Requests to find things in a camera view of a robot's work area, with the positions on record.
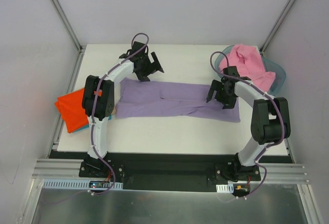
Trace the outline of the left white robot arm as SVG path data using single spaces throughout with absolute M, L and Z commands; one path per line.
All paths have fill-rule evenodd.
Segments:
M 149 53 L 148 45 L 133 42 L 131 49 L 122 54 L 118 62 L 103 76 L 90 75 L 86 78 L 82 108 L 90 127 L 88 155 L 95 159 L 104 158 L 107 149 L 107 120 L 115 107 L 115 87 L 131 74 L 140 82 L 148 82 L 149 75 L 164 72 L 155 52 Z

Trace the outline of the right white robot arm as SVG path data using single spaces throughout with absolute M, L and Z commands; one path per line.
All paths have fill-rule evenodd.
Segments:
M 275 98 L 260 90 L 248 77 L 241 77 L 235 66 L 229 66 L 224 68 L 220 81 L 212 81 L 206 101 L 215 99 L 222 109 L 233 109 L 238 98 L 252 107 L 251 138 L 221 173 L 243 180 L 270 147 L 290 136 L 290 119 L 285 98 Z

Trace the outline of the purple t shirt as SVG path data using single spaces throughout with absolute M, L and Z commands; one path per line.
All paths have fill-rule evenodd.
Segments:
M 190 116 L 239 123 L 239 105 L 223 109 L 211 100 L 206 102 L 209 85 L 174 82 L 139 82 L 124 79 L 120 83 L 117 118 Z

